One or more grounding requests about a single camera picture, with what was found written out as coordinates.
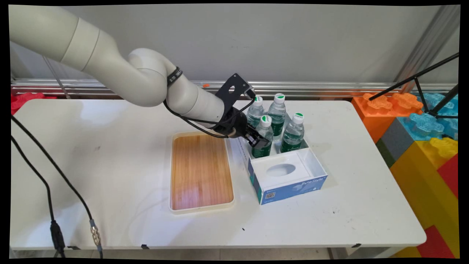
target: white table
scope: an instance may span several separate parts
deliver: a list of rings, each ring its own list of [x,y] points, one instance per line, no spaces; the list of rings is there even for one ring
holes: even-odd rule
[[[267,109],[272,101],[264,101]],[[247,101],[239,101],[237,108]],[[163,105],[123,100],[32,100],[15,115],[43,144],[90,207],[104,249],[416,246],[426,240],[412,209],[347,101],[286,101],[305,116],[305,138],[328,172],[321,190],[259,205],[235,144],[228,144],[235,203],[169,210],[171,137],[194,131]],[[12,135],[48,181],[66,246],[94,249],[88,216],[36,145]],[[45,187],[11,144],[10,245],[52,249]]]

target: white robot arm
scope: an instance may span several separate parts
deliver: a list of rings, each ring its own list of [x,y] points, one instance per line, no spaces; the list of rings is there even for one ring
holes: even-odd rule
[[[232,107],[232,98],[227,102],[220,98],[222,93],[217,97],[191,83],[183,74],[175,72],[174,64],[154,50],[138,48],[126,61],[112,36],[60,7],[9,5],[8,19],[11,41],[92,75],[135,105],[152,107],[166,100],[169,109],[180,116],[224,122],[215,125],[198,122],[218,133],[242,136],[256,148],[265,143],[247,125],[245,115]],[[168,76],[172,74],[176,74],[175,81],[168,88]]]

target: lego block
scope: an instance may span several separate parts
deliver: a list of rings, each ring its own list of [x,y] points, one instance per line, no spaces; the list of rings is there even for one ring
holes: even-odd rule
[[[394,257],[422,257],[417,247],[408,247],[394,254]]]
[[[440,138],[443,135],[444,126],[429,114],[410,114],[408,117],[398,117],[404,123],[404,127],[414,141],[425,141],[431,138]]]
[[[433,225],[427,228],[425,234],[427,235],[427,241],[417,246],[417,250],[422,257],[454,258],[436,226]]]
[[[382,140],[394,160],[406,151],[414,141],[441,139],[444,126],[434,116],[412,113],[408,117],[396,117],[382,136]]]
[[[411,113],[421,114],[423,103],[410,93],[394,93],[390,99],[396,116],[409,116]]]
[[[451,189],[453,194],[458,197],[458,155],[454,155],[449,161],[438,169],[438,173]]]
[[[458,153],[458,142],[450,138],[416,142],[436,170]]]
[[[438,174],[421,146],[414,142],[390,171],[423,229],[435,225],[459,258],[458,199]]]
[[[428,109],[433,109],[445,96],[439,93],[424,93],[425,102],[427,103]],[[454,107],[454,102],[458,101],[458,97],[455,96],[451,99],[445,106],[443,106],[439,114],[446,113],[448,111],[457,111],[457,108]]]
[[[440,114],[441,116],[458,116],[458,112],[448,111]],[[437,122],[442,124],[445,128],[443,132],[452,137],[454,140],[458,140],[458,119],[457,118],[438,118]]]
[[[379,96],[373,101],[369,98],[375,94],[366,93],[363,97],[354,97],[354,105],[374,143],[383,136],[396,116],[408,116],[411,113],[422,113],[422,103],[416,96],[395,93],[392,97]]]
[[[391,155],[389,150],[386,148],[386,145],[383,143],[381,139],[379,139],[378,142],[376,143],[376,147],[378,148],[379,153],[381,154],[384,161],[386,162],[387,167],[390,168],[396,161],[393,159],[393,156]]]
[[[394,160],[404,154],[404,152],[412,145],[414,139],[407,132],[406,128],[399,119],[394,119],[392,124],[381,137],[384,145]]]

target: black gripper bracket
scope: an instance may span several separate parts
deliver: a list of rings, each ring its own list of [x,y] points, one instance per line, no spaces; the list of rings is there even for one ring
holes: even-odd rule
[[[234,91],[230,93],[230,88],[234,86]],[[247,90],[250,89],[248,82],[243,80],[239,74],[233,74],[217,91],[215,96],[220,98],[225,104],[225,111],[223,116],[230,110],[230,108],[235,104],[235,102],[244,94]]]

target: blue lego block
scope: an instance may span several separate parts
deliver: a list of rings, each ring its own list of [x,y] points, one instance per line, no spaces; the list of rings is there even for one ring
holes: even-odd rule
[[[439,93],[424,93],[425,102],[427,103],[428,110],[433,109],[445,96]],[[450,111],[458,111],[458,95],[453,97],[445,106],[438,112],[440,115]]]
[[[458,112],[449,111],[441,114],[442,116],[458,116]],[[437,122],[442,124],[445,129],[444,133],[451,136],[454,140],[458,140],[458,119],[457,118],[438,118]]]
[[[397,117],[399,121],[403,122],[409,135],[414,141],[427,141],[431,138],[441,139],[445,127],[437,122],[436,117],[423,113],[418,115],[412,113],[406,117]]]
[[[408,117],[396,117],[381,139],[393,159],[398,160],[414,141],[441,139],[443,130],[444,126],[434,116],[412,113]]]

